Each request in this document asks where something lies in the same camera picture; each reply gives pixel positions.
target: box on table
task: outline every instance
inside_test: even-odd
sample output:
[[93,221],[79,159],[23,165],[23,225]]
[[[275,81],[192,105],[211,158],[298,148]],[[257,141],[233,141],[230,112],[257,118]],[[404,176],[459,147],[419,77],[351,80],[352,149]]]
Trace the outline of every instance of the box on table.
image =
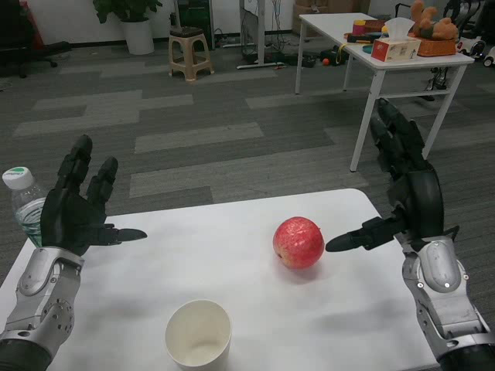
[[418,55],[420,45],[421,40],[411,37],[400,41],[377,39],[374,40],[371,56],[382,62],[412,60]]
[[370,0],[327,0],[329,13],[368,13]]
[[295,4],[299,6],[311,7],[315,6],[326,6],[328,0],[295,0]]
[[[319,6],[318,11],[319,13],[328,13],[328,7]],[[292,31],[297,35],[300,35],[301,33],[302,20],[299,18],[301,14],[317,14],[317,13],[315,13],[314,9],[311,7],[294,4],[294,13],[292,17]],[[317,31],[315,31],[311,27],[307,28],[306,37],[317,37],[317,36],[320,36],[320,34]]]

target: white paper cup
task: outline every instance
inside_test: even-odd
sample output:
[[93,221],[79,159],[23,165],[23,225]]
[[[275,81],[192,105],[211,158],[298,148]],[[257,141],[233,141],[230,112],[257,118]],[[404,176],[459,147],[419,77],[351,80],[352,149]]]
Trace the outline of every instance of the white paper cup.
[[185,371],[224,371],[231,335],[224,309],[212,301],[196,300],[177,309],[170,318],[165,344]]

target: white table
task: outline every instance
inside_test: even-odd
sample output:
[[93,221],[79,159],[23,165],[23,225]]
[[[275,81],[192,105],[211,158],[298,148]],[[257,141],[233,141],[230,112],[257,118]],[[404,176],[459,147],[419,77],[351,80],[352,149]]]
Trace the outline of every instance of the white table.
[[[353,22],[357,19],[374,19],[369,15],[363,13],[344,13],[344,14],[308,14],[300,15],[302,20],[301,24],[301,38],[299,41],[299,59],[297,65],[297,76],[295,78],[295,93],[299,94],[301,91],[301,72],[302,72],[302,53],[304,51],[304,40],[306,39],[307,27],[312,27],[317,30],[322,36],[330,39],[333,43],[341,46],[347,41],[344,39],[344,34],[352,32]],[[413,60],[400,61],[400,62],[381,62],[372,58],[370,54],[363,51],[363,44],[351,44],[344,48],[346,52],[350,54],[349,61],[347,62],[346,76],[343,83],[344,91],[347,89],[347,84],[352,75],[353,60],[359,60],[363,65],[369,67],[374,71],[373,82],[371,83],[370,95],[368,97],[366,108],[364,109],[364,116],[361,122],[361,128],[357,137],[356,147],[354,149],[353,159],[350,164],[350,171],[355,172],[357,169],[357,163],[363,149],[364,139],[370,124],[371,114],[375,100],[379,98],[399,98],[399,97],[419,97],[426,95],[446,95],[443,100],[440,111],[435,119],[432,130],[425,143],[425,149],[423,150],[423,157],[427,158],[430,150],[432,149],[433,142],[438,134],[440,127],[442,126],[443,119],[446,116],[447,110],[452,103],[454,95],[456,95],[457,87],[463,78],[464,71],[468,64],[474,62],[473,58],[464,56],[457,53],[455,56],[437,56],[437,57],[420,57],[417,56]],[[457,68],[456,75],[454,76],[451,86],[447,90],[434,90],[434,91],[419,91],[419,92],[406,92],[406,93],[394,93],[394,94],[382,94],[381,86],[384,82],[385,74],[388,70],[417,70],[433,67],[447,67],[455,66]]]
[[[75,327],[49,369],[178,370],[165,350],[166,323],[197,298],[218,302],[232,319],[227,371],[434,365],[399,244],[324,253],[312,268],[291,271],[271,246],[291,216],[313,220],[328,241],[378,213],[362,192],[344,189],[108,218],[148,239],[84,255]],[[27,242],[0,288],[2,324],[32,250]]]

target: stuffed toy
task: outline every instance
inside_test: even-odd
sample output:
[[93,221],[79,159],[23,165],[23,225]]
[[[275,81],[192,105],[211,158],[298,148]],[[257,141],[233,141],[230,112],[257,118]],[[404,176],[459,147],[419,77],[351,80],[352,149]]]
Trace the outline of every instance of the stuffed toy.
[[444,18],[440,22],[433,22],[432,18],[437,15],[437,8],[430,6],[425,9],[423,0],[416,0],[411,6],[411,19],[415,21],[412,31],[417,37],[434,40],[452,40],[459,33],[457,26],[450,18]]

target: beige stool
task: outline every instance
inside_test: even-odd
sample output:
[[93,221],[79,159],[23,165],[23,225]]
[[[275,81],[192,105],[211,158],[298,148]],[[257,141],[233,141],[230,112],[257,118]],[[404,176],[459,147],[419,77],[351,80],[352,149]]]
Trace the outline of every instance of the beige stool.
[[[206,58],[197,56],[194,52],[194,43],[203,43]],[[183,56],[175,59],[173,56],[173,43],[181,45]],[[196,74],[200,70],[210,69],[210,74],[215,73],[211,64],[210,51],[208,50],[207,39],[204,37],[202,29],[196,27],[182,27],[170,30],[169,38],[169,75],[173,71],[181,71],[186,77],[186,81],[196,81]]]

